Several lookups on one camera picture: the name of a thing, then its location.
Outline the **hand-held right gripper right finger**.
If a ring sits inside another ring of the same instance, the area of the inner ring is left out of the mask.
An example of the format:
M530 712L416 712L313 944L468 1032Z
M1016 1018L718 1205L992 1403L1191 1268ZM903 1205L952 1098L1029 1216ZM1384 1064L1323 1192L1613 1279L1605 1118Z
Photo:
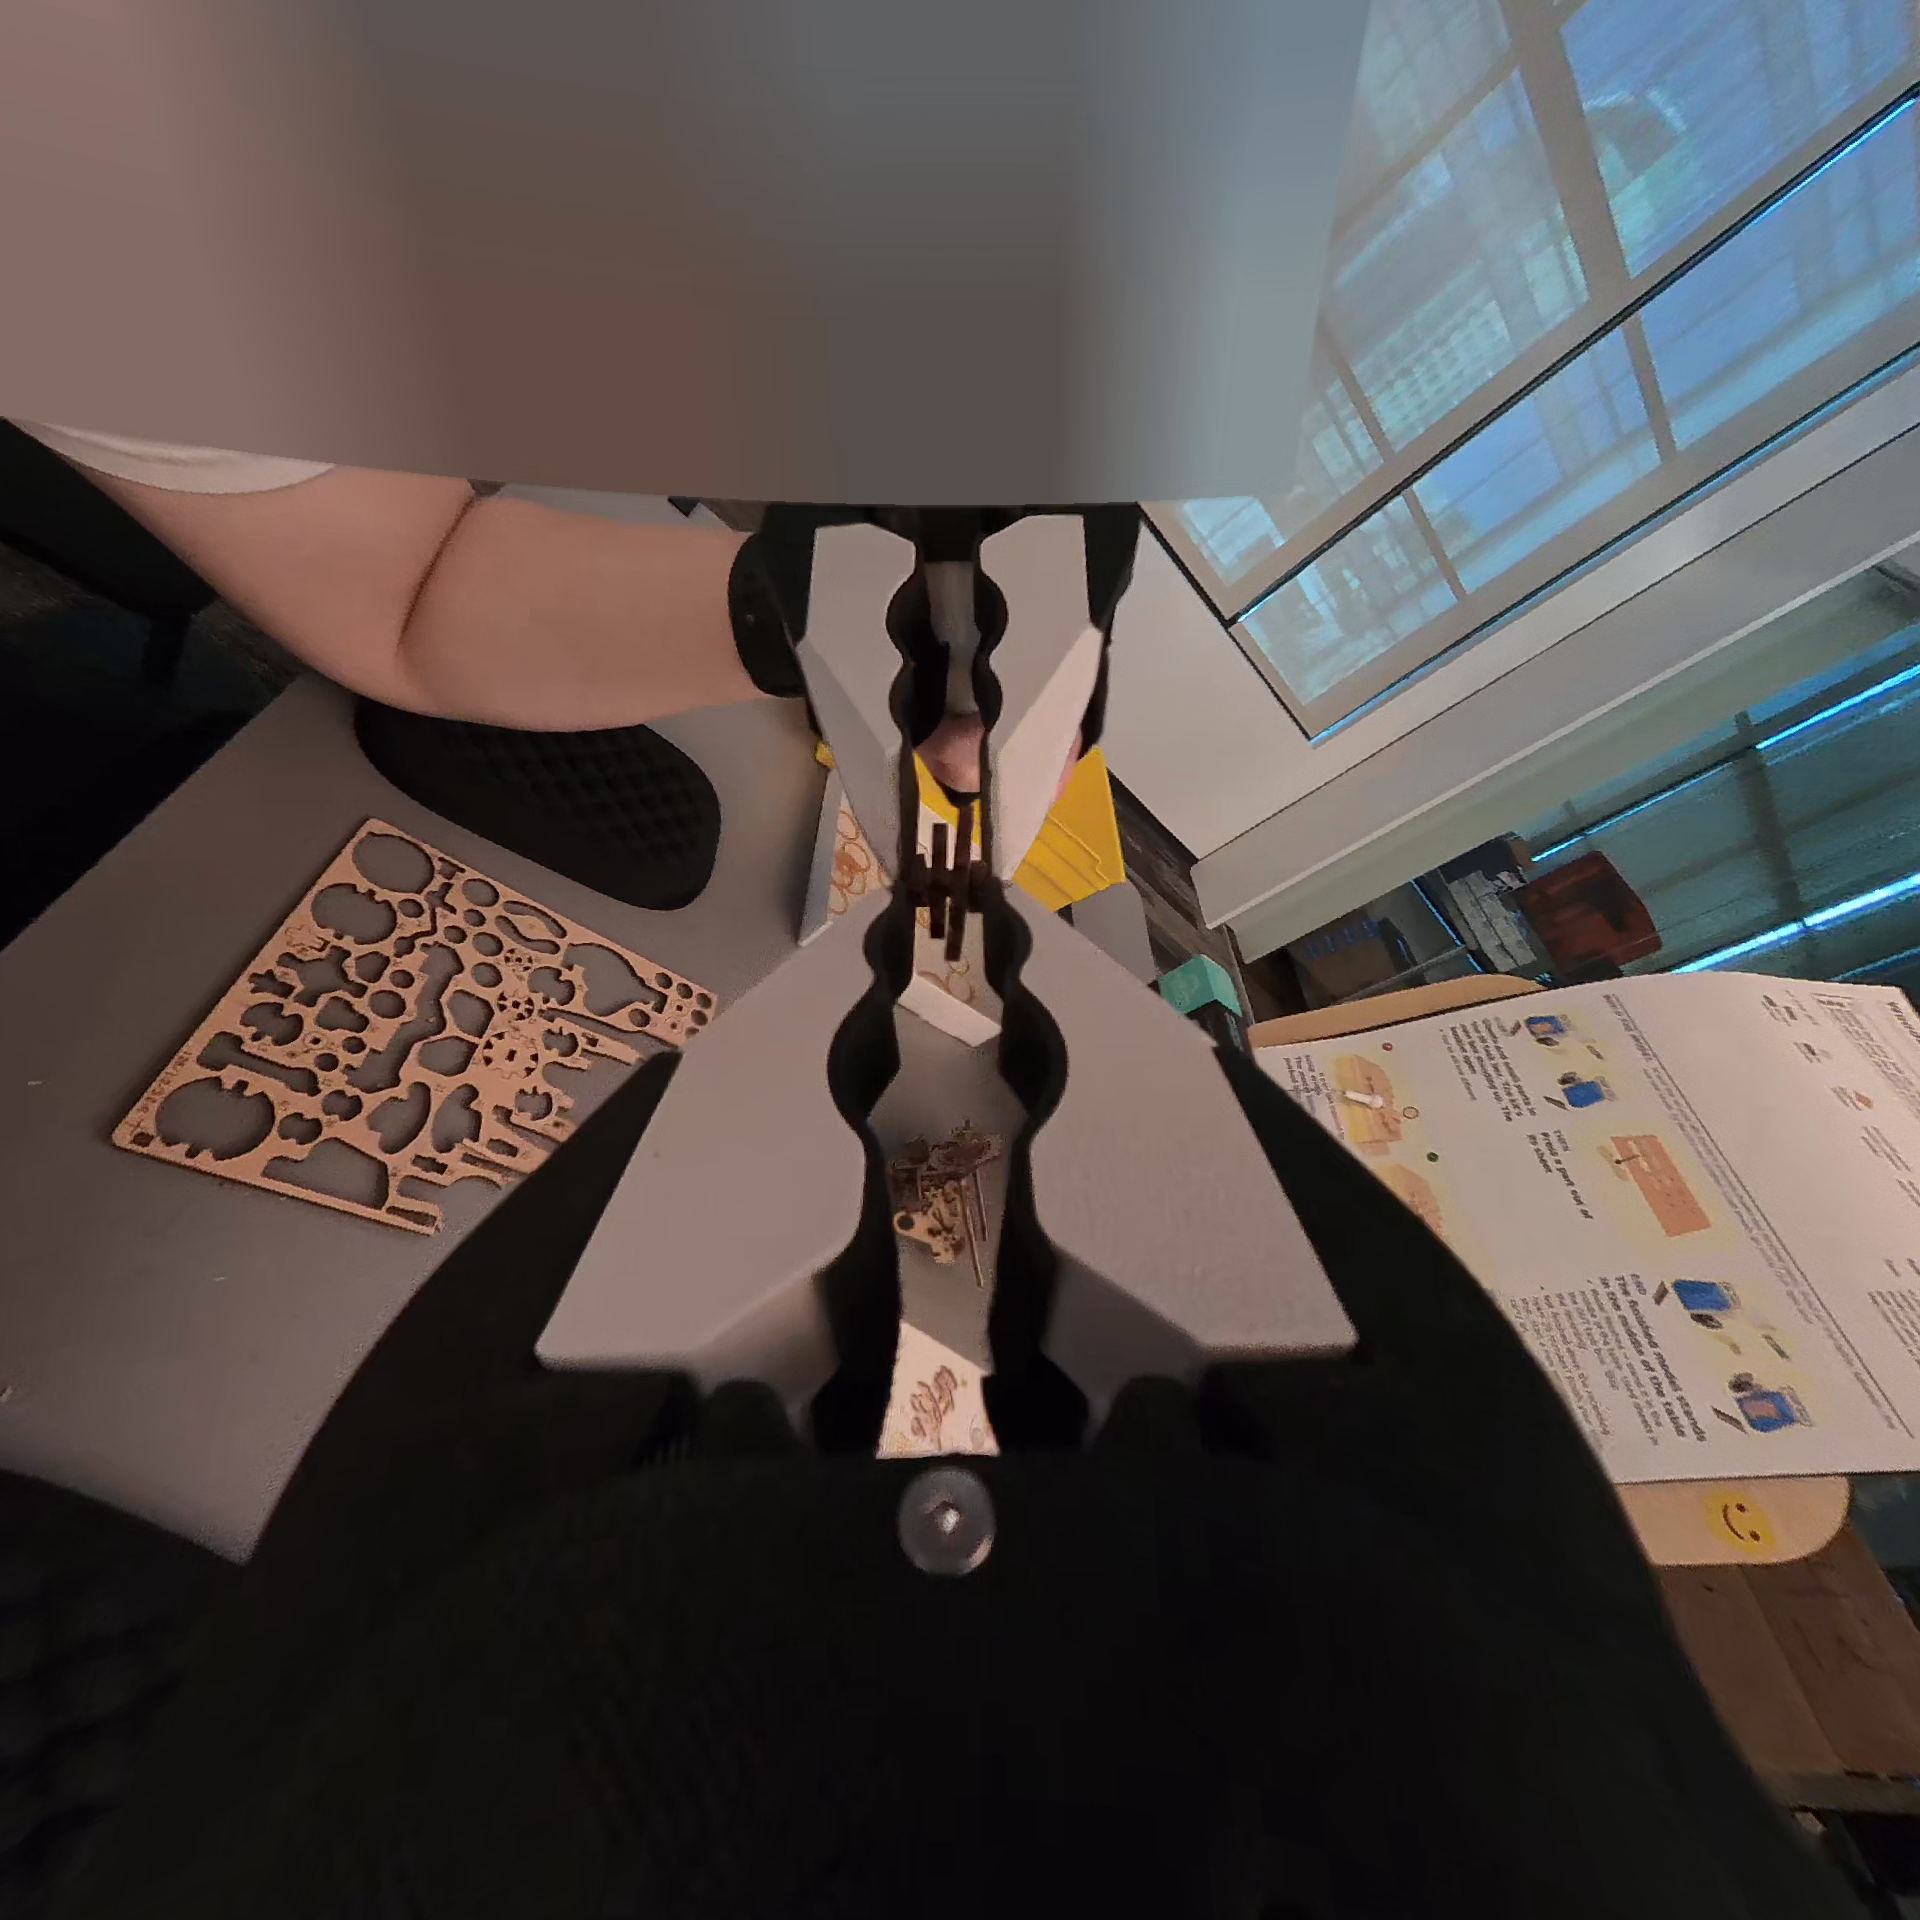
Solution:
M1199 1380L1349 1354L1355 1328L1219 1050L1064 921L996 889L1008 1151L996 1380Z

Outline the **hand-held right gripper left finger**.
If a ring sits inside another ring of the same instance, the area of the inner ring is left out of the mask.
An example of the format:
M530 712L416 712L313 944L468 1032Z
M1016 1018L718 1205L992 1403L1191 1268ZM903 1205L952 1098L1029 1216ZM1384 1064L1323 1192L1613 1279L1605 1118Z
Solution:
M546 1369L829 1380L818 1273L851 1240L864 1156L829 1042L875 970L870 891L674 1058L534 1354Z

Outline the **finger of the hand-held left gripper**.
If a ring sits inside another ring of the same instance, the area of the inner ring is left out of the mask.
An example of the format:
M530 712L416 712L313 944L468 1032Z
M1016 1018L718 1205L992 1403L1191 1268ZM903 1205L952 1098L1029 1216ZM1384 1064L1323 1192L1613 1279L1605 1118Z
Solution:
M900 869L900 722L890 695L903 671L888 612L912 571L912 544L870 523L816 528L795 644L846 804L888 882Z
M1082 515L1026 515L980 547L980 574L1003 597L1003 627L976 657L981 854L998 882L1026 864L1097 686L1083 537Z

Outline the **dark wooden model part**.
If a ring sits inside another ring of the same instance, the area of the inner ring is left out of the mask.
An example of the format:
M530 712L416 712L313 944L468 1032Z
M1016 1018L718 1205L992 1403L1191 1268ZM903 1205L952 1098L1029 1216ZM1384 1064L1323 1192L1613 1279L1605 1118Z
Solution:
M933 818L926 851L903 859L900 891L925 909L926 934L945 963L964 956L966 929L986 911L988 880L976 799L960 799L952 824Z

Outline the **person's left forearm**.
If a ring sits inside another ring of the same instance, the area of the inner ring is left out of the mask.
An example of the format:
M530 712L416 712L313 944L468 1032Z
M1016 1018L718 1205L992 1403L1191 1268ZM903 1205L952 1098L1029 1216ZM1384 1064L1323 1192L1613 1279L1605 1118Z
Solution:
M605 731L758 699L731 636L743 537L468 505L400 623L400 703L517 731Z

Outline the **small wooden model assembly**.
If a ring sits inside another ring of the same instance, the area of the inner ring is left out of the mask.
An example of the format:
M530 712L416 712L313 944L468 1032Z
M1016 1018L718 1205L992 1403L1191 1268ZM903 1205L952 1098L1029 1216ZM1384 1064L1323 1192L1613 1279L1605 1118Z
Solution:
M926 1250L933 1263L966 1263L980 1289L988 1279L981 1168L998 1156L998 1137L960 1125L942 1140L908 1140L886 1168L890 1230Z

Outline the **laser-cut wooden parts sheet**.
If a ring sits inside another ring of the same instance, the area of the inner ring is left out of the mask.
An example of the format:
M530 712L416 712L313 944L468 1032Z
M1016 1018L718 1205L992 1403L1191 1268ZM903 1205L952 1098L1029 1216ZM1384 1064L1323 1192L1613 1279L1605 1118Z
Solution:
M470 864L366 821L114 1126L124 1153L437 1236L530 1180L594 1068L722 1004Z

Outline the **white box with gear print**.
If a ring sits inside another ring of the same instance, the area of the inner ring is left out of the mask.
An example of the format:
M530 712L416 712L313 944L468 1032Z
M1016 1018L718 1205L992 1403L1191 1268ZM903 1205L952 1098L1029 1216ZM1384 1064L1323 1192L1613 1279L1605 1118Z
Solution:
M800 911L800 946L808 946L818 934L839 923L858 900L882 889L882 864L858 829L839 770L829 770ZM998 997L986 979L980 921L966 921L956 954L945 954L945 938L951 921L933 929L931 909L920 904L914 976L900 992L900 1009L964 1044L986 1044L998 1036Z

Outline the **black padded wrist rest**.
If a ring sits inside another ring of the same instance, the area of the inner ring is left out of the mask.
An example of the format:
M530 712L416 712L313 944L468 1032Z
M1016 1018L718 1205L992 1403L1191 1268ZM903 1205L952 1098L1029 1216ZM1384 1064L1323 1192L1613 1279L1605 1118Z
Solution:
M643 911L683 911L718 859L707 775L653 729L511 731L356 699L356 746L446 824Z

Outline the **pale printed card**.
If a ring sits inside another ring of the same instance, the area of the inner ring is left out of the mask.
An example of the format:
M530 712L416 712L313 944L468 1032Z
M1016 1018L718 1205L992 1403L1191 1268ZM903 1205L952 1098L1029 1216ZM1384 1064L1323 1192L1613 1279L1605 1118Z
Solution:
M900 1323L875 1458L996 1458L980 1363Z

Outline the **printed instruction sheet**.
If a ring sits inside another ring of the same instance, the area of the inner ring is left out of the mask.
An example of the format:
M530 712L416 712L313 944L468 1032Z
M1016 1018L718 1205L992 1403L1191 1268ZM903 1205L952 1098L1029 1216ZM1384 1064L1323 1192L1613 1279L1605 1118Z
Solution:
M1916 1473L1916 1006L1536 990L1258 1064L1497 1300L1620 1485Z

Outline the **red box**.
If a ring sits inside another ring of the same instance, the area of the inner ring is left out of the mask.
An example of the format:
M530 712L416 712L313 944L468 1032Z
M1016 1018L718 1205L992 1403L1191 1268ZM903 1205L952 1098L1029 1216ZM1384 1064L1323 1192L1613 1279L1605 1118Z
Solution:
M1604 854L1525 880L1515 891L1518 919L1545 956L1548 974L1575 976L1613 963L1620 930L1620 871Z

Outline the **white shirt sleeve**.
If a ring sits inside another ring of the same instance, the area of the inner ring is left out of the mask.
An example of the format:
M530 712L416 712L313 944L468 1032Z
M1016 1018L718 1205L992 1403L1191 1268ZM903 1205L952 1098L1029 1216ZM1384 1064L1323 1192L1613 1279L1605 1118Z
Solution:
M292 460L275 453L245 453L203 446L168 446L143 438L114 438L40 421L4 421L41 446L50 453L130 487L189 497L255 497L282 494L317 476L333 465Z

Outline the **large framed window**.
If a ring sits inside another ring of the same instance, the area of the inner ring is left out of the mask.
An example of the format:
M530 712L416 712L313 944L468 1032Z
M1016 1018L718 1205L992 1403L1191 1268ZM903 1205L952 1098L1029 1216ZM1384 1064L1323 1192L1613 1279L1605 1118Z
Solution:
M1282 494L1148 515L1305 738L1916 364L1916 3L1375 3Z

